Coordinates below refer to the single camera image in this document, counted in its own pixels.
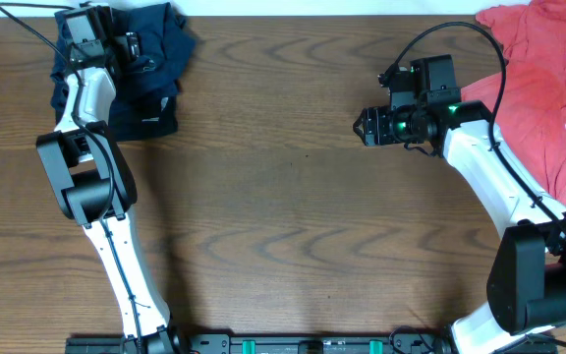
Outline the blue denim shorts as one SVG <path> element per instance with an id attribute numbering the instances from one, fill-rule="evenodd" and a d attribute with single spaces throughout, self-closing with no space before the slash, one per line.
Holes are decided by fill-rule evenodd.
<path id="1" fill-rule="evenodd" d="M 196 47 L 196 41 L 184 31 L 186 19 L 168 3 L 131 10 L 113 8 L 111 12 L 114 33 L 135 33 L 141 54 L 121 67 L 111 109 L 122 111 L 176 96 L 177 81 Z"/>

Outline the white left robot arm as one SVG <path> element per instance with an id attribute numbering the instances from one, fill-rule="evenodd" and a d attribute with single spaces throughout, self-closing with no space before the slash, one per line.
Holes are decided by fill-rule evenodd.
<path id="1" fill-rule="evenodd" d="M 186 353 L 188 345 L 148 269 L 138 237 L 134 177 L 114 135 L 109 111 L 119 61 L 109 39 L 74 35 L 64 112 L 36 149 L 63 214 L 74 220 L 103 264 L 122 319 L 117 340 L 70 341 L 87 353 Z"/>

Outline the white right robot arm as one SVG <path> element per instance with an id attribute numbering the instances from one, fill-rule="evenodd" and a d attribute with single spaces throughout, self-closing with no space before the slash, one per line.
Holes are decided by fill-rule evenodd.
<path id="1" fill-rule="evenodd" d="M 369 107 L 353 130 L 368 147 L 431 144 L 432 154 L 473 189 L 500 236 L 485 303 L 450 326 L 453 351 L 560 345 L 547 331 L 566 325 L 566 206 L 538 184 L 505 144 L 485 105 Z"/>

